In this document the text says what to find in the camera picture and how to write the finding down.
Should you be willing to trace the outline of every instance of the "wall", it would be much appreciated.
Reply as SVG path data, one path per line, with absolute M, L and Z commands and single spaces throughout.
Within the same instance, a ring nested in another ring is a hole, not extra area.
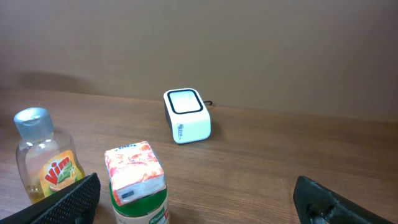
M 0 86 L 398 121 L 396 0 L 2 0 Z

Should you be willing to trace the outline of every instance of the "can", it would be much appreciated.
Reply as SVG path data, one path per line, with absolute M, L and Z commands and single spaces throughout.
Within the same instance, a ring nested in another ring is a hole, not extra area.
M 109 192 L 117 224 L 169 224 L 169 194 L 167 188 L 126 205 L 119 206 Z

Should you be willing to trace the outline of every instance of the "table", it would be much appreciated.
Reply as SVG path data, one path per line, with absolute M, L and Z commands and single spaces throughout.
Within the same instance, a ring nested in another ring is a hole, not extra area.
M 116 223 L 104 151 L 142 140 L 164 165 L 172 224 L 299 223 L 292 195 L 300 175 L 398 222 L 397 124 L 216 105 L 210 138 L 178 145 L 162 101 L 41 90 L 0 92 L 0 218 L 30 205 L 13 117 L 31 106 L 50 111 L 74 137 L 86 174 L 98 174 L 95 223 Z

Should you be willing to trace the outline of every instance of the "red and white package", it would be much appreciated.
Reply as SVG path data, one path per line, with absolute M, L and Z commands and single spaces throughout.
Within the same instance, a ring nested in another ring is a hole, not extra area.
M 119 206 L 166 188 L 164 170 L 147 141 L 106 151 L 105 163 Z

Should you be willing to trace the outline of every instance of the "black square outline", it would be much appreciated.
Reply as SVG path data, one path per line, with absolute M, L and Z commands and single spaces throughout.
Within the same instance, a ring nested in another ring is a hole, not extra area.
M 170 98 L 170 94 L 171 93 L 180 92 L 180 91 L 191 91 L 191 92 L 193 92 L 193 94 L 195 95 L 195 97 L 196 97 L 196 99 L 197 99 L 197 101 L 198 101 L 198 103 L 200 105 L 200 109 L 199 110 L 195 110 L 195 111 L 182 112 L 182 113 L 176 112 L 175 109 L 174 109 L 173 103 L 172 103 L 172 99 Z M 170 91 L 170 92 L 167 93 L 167 98 L 169 99 L 170 106 L 172 107 L 172 110 L 173 110 L 173 112 L 175 114 L 196 113 L 196 112 L 200 112 L 200 111 L 203 110 L 203 105 L 201 104 L 201 101 L 199 100 L 199 97 L 198 97 L 197 93 L 195 91 L 193 91 L 193 90 L 174 90 L 174 91 Z

